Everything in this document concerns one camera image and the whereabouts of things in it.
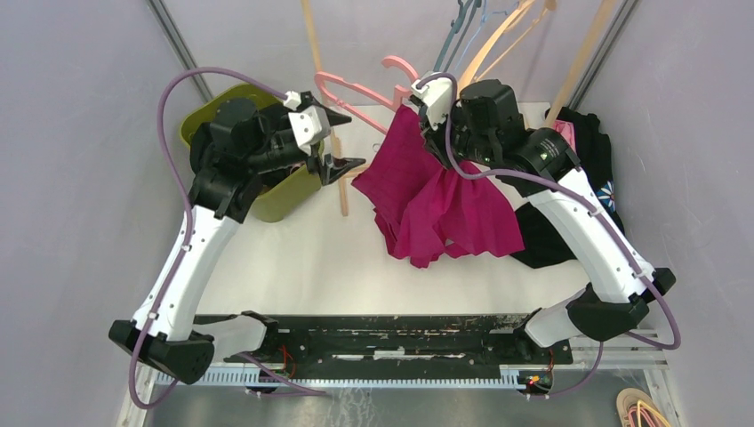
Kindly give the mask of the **magenta skirt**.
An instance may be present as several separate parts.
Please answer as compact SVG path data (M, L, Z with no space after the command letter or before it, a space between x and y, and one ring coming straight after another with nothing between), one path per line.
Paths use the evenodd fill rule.
M425 269L444 255L504 257L525 248L514 208L488 179L466 180L424 148L419 117L393 117L381 148L352 185L373 205L390 256Z

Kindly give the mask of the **grey-blue plastic hanger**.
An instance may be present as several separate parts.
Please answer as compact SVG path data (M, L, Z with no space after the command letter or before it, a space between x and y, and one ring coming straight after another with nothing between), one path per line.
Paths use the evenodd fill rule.
M451 21L450 30L443 42L432 67L434 72L447 72L455 59L461 42L465 38L469 26L474 20L477 11L484 5L483 0L458 0L458 13L454 20Z

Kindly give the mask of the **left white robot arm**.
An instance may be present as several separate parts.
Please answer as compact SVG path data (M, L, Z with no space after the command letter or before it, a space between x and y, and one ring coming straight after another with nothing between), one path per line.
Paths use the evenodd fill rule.
M188 214L157 282L129 320L115 321L109 339L137 361L192 384L211 364L248 351L272 360L276 322L250 311L198 324L198 304L222 252L249 214L266 174L294 167L329 185L361 165L325 153L323 141L350 117L310 93L299 101L261 106L249 98L220 103L194 132L194 179Z

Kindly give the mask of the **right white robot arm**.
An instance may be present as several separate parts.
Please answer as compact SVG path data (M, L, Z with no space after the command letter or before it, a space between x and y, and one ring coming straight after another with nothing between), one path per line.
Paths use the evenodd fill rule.
M564 240L588 276L575 295L528 316L513 340L516 356L535 363L549 347L584 335L606 342L635 336L652 303L670 313L665 294L671 270L655 268L620 231L591 188L575 151L557 131L526 127L513 89L496 79L459 87L453 75L432 73L413 82L426 149L448 169L483 166L514 187Z

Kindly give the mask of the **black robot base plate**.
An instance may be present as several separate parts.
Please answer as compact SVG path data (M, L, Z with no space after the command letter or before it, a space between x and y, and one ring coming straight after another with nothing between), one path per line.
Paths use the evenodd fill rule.
M252 355L295 380L482 380L501 366L570 365L567 340L540 348L520 314L275 315Z

